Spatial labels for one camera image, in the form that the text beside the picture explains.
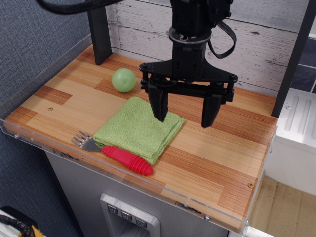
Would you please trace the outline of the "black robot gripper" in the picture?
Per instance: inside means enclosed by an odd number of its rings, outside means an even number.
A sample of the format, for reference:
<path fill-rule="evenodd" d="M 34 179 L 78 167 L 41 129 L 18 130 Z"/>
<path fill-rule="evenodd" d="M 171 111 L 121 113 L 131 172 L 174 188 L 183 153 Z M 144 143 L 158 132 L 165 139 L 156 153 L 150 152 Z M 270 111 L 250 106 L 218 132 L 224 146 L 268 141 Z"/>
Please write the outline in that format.
<path fill-rule="evenodd" d="M 222 102 L 231 102 L 234 96 L 235 74 L 212 66 L 205 58 L 206 47 L 211 45 L 211 32 L 187 36 L 170 32 L 173 43 L 172 59 L 143 63 L 141 88 L 148 93 L 153 115 L 164 122 L 168 112 L 168 94 L 204 98 L 203 128 L 213 125 Z"/>

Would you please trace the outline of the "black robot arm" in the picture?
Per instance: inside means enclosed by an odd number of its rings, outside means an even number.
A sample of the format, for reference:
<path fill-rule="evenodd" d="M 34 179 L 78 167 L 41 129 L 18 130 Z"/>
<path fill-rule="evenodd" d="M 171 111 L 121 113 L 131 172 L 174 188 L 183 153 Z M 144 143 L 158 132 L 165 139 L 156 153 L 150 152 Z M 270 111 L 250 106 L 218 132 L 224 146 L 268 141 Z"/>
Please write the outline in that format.
<path fill-rule="evenodd" d="M 233 41 L 236 35 L 223 22 L 230 17 L 231 0 L 172 0 L 172 59 L 143 63 L 141 87 L 149 96 L 154 117 L 164 121 L 170 93 L 203 98 L 203 128 L 210 127 L 221 105 L 231 102 L 237 75 L 212 66 L 205 58 L 212 48 L 212 28 L 219 27 Z"/>

